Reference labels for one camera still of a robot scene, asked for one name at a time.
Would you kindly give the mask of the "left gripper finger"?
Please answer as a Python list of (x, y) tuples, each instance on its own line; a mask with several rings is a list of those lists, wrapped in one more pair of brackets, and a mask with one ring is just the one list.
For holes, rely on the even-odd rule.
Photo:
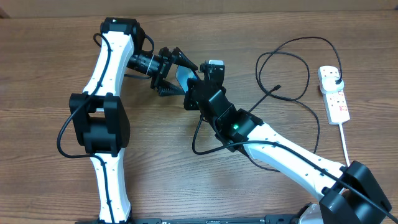
[(198, 67), (178, 47), (172, 52), (172, 63), (194, 71), (198, 70)]
[(166, 80), (158, 81), (157, 92), (159, 96), (177, 96), (185, 94), (183, 89)]

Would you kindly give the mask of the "Galaxy S24+ smartphone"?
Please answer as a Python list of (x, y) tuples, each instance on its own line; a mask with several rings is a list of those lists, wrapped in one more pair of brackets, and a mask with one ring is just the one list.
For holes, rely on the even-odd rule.
[(190, 68), (179, 65), (176, 71), (176, 79), (182, 90), (186, 93), (188, 91), (188, 79), (198, 79), (198, 75)]

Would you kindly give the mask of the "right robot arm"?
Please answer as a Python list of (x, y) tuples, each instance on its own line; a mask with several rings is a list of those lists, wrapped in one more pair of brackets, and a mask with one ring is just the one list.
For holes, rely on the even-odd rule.
[(201, 79), (192, 68), (179, 66), (176, 78), (185, 92), (186, 110), (198, 110), (223, 148), (265, 162), (286, 175), (318, 203), (309, 206), (299, 223), (381, 223), (397, 218), (371, 171), (362, 163), (349, 166), (322, 158), (284, 138), (262, 119), (228, 101), (222, 86), (224, 65), (204, 63)]

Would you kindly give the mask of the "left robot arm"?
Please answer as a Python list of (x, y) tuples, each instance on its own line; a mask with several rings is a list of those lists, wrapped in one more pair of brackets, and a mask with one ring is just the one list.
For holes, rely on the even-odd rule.
[(79, 145), (90, 158), (98, 185), (100, 212), (96, 223), (133, 223), (124, 178), (124, 153), (130, 122), (120, 93), (126, 69), (150, 78), (161, 96), (181, 95), (182, 89), (165, 81), (172, 65), (197, 70), (179, 48), (162, 48), (157, 55), (143, 50), (148, 35), (135, 19), (107, 17), (97, 34), (102, 41), (90, 81), (82, 93), (70, 97), (71, 115)]

